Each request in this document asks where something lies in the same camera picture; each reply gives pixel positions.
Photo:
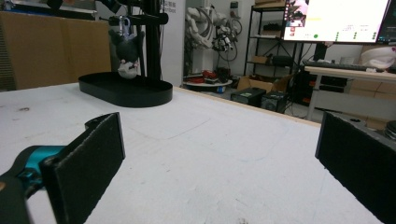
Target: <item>black oval base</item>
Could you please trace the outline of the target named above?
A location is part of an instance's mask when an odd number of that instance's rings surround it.
[[[82,92],[113,105],[151,107],[172,100],[172,84],[149,77],[126,79],[117,72],[105,72],[82,76],[78,84]]]

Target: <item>white table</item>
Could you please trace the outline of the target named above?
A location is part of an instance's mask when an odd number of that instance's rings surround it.
[[[318,124],[179,88],[150,108],[78,84],[2,92],[0,174],[117,111],[126,159],[87,223],[380,223],[315,158]],[[45,191],[28,204],[35,223],[55,222]]]
[[[369,73],[362,71],[311,66],[306,66],[304,70],[310,72],[311,75],[317,75],[315,87],[312,91],[311,102],[309,103],[308,115],[306,116],[308,120],[312,119],[315,107],[363,116],[370,116],[378,119],[396,119],[395,101],[359,95],[351,95],[340,92],[321,91],[319,89],[320,81],[323,76],[396,83],[395,74]]]

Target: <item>computer monitor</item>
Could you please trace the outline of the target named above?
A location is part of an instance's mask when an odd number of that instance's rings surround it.
[[[389,0],[286,0],[283,40],[375,43]]]
[[[391,0],[382,22],[377,43],[396,44],[396,0]]]

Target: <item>black box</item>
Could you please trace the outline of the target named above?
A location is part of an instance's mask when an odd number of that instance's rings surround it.
[[[270,91],[262,96],[261,108],[284,114],[286,110],[287,97],[284,92]]]
[[[253,105],[260,107],[260,105],[262,104],[262,96],[265,93],[267,93],[267,91],[260,88],[247,88],[232,93],[231,100],[244,105]]]
[[[396,144],[363,120],[325,112],[316,158],[384,223],[396,223]]]

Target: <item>cardboard box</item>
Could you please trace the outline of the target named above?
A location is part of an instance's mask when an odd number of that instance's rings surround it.
[[[280,38],[280,33],[281,31],[268,31],[268,30],[263,30],[262,35],[266,35],[269,37],[278,37]]]
[[[361,95],[361,96],[367,96],[367,97],[374,97],[375,96],[375,91],[351,89],[349,91],[349,94],[351,94],[351,95]]]
[[[270,77],[262,77],[262,76],[246,76],[240,77],[238,87],[236,88],[238,91],[257,87],[260,89],[264,89],[267,92],[269,91],[286,91],[289,81],[292,78],[292,75],[288,75],[282,77],[281,79],[273,79]]]
[[[279,2],[279,0],[254,0],[255,4],[265,4],[265,3],[274,3]]]
[[[378,89],[378,92],[388,93],[388,94],[396,94],[396,84],[388,83],[388,82],[381,82]]]
[[[254,5],[254,7],[284,7],[286,5],[285,1],[271,1],[271,2],[260,2],[260,3],[256,3],[256,5]]]
[[[252,56],[251,61],[254,63],[267,63],[268,58],[264,56]]]
[[[17,90],[111,71],[105,21],[0,12],[0,26]]]
[[[396,94],[376,92],[374,98],[396,101]]]
[[[366,126],[376,130],[384,130],[387,126],[387,122],[387,120],[368,118],[366,120]]]
[[[354,90],[376,91],[380,84],[380,82],[355,79],[352,81],[350,88]]]

